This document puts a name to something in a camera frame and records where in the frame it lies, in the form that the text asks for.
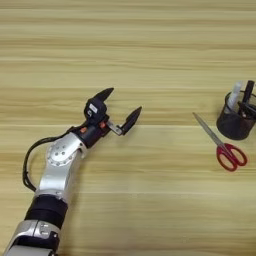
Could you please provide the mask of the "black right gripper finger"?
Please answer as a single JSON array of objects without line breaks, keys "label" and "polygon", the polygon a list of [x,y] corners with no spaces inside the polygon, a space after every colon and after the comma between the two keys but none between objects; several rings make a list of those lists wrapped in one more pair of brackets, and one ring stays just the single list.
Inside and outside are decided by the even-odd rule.
[{"label": "black right gripper finger", "polygon": [[256,106],[248,103],[244,103],[239,101],[239,111],[241,112],[243,117],[249,119],[256,119]]}]

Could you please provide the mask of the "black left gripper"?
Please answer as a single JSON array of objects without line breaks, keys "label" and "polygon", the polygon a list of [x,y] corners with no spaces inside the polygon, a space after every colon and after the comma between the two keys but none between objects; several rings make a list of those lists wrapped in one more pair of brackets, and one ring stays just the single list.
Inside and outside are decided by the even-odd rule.
[{"label": "black left gripper", "polygon": [[[104,102],[114,88],[107,88],[95,95],[95,98]],[[136,123],[142,107],[135,109],[127,118],[125,123],[121,126],[114,125],[107,114],[100,117],[86,117],[86,121],[80,126],[71,129],[78,139],[85,145],[87,149],[91,148],[99,139],[105,137],[110,131],[113,131],[118,136],[125,135]]]}]

